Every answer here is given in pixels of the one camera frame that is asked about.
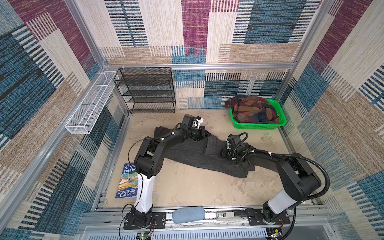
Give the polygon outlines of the grey pinstriped long sleeve shirt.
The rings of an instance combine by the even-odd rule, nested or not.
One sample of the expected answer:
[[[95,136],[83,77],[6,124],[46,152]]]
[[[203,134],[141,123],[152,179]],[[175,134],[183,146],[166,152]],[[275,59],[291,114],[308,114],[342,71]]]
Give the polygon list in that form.
[[[231,160],[222,158],[223,149],[226,147],[227,142],[219,140],[216,136],[210,136],[198,142],[187,139],[167,150],[165,158],[236,178],[246,178],[250,171],[255,170],[255,166],[247,162],[235,164]]]

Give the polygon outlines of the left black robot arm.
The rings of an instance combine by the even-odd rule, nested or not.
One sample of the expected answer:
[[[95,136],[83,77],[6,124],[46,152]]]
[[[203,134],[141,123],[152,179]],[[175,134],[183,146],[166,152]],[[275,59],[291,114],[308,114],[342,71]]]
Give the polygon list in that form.
[[[131,208],[134,221],[144,226],[151,223],[155,179],[162,169],[166,152],[187,139],[197,142],[211,136],[202,125],[203,122],[204,119],[199,116],[184,115],[183,121],[170,132],[159,137],[143,139],[134,160],[139,179],[138,195]]]

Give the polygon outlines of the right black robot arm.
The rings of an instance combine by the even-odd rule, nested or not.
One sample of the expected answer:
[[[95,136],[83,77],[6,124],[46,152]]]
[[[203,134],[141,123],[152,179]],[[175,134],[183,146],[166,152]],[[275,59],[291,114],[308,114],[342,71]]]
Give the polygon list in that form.
[[[229,135],[222,156],[236,164],[246,163],[278,173],[283,189],[264,203],[258,214],[265,224],[275,224],[287,209],[298,206],[319,189],[322,182],[300,154],[274,154],[256,149],[245,142],[247,138],[247,133]]]

